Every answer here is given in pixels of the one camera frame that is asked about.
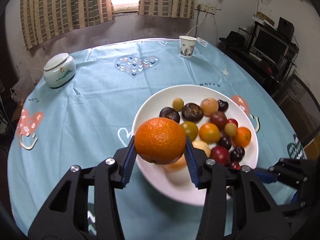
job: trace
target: computer monitor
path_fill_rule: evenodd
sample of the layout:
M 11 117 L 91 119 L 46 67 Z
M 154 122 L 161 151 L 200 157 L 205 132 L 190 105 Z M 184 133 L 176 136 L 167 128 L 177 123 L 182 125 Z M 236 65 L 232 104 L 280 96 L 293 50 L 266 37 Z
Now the computer monitor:
M 275 64 L 279 64 L 280 60 L 288 51 L 288 45 L 273 36 L 264 29 L 257 29 L 257 36 L 253 41 L 252 48 L 260 52 L 265 58 Z

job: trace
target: white ceramic jar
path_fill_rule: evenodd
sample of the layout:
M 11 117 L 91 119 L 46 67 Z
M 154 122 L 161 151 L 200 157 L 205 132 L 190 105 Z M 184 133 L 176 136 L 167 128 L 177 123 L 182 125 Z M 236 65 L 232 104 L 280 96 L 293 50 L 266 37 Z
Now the white ceramic jar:
M 60 53 L 48 60 L 43 77 L 49 87 L 56 88 L 67 83 L 76 72 L 76 63 L 68 53 Z

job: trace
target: desk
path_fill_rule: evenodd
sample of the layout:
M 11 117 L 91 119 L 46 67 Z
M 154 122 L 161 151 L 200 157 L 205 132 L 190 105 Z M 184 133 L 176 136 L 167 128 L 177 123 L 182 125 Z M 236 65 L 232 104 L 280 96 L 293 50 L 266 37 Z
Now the desk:
M 41 79 L 23 107 L 21 118 L 28 120 L 31 135 L 22 136 L 22 141 L 31 145 L 33 133 L 38 141 L 26 150 L 16 134 L 9 152 L 12 211 L 24 233 L 70 166 L 96 166 L 127 145 L 140 106 L 152 94 L 173 85 L 206 86 L 238 103 L 242 101 L 258 131 L 258 167 L 268 168 L 281 157 L 304 158 L 303 150 L 288 152 L 288 145 L 299 149 L 299 142 L 272 98 L 237 63 L 210 44 L 204 47 L 196 43 L 190 59 L 179 56 L 178 40 L 165 39 L 106 45 L 72 56 L 77 66 L 73 79 L 59 89 L 49 88 Z M 132 62 L 143 61 L 143 70 L 134 71 L 142 64 L 133 67 Z M 280 183 L 267 188 L 278 204 L 290 201 L 294 193 Z M 90 190 L 89 203 L 93 203 L 92 193 Z M 116 198 L 127 240 L 195 239 L 203 208 L 161 195 L 137 166 L 127 187 L 116 190 Z M 95 218 L 89 206 L 92 223 Z M 227 209 L 226 234 L 231 232 L 230 202 Z M 89 227 L 95 233 L 94 225 Z
M 252 57 L 249 51 L 230 46 L 226 46 L 223 51 L 249 73 L 269 95 L 280 88 L 280 79 L 272 74 L 270 66 Z

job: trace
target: paper cup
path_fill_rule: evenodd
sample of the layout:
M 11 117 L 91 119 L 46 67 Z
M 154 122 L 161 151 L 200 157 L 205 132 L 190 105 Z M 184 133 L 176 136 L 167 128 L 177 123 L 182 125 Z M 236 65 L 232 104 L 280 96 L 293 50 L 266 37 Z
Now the paper cup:
M 179 38 L 180 38 L 180 56 L 185 58 L 192 57 L 197 39 L 190 36 L 180 36 Z

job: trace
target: white heart outline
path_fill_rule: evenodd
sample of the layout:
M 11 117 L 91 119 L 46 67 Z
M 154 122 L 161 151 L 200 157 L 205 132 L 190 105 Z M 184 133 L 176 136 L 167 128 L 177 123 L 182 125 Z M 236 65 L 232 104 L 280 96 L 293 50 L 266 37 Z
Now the white heart outline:
M 118 138 L 120 140 L 120 142 L 122 142 L 122 144 L 124 145 L 124 147 L 127 147 L 127 145 L 124 143 L 124 141 L 122 140 L 121 136 L 120 136 L 120 132 L 122 130 L 125 130 L 125 132 L 127 133 L 127 139 L 129 139 L 129 137 L 132 137 L 131 132 L 128 132 L 127 128 L 122 127 L 118 130 Z

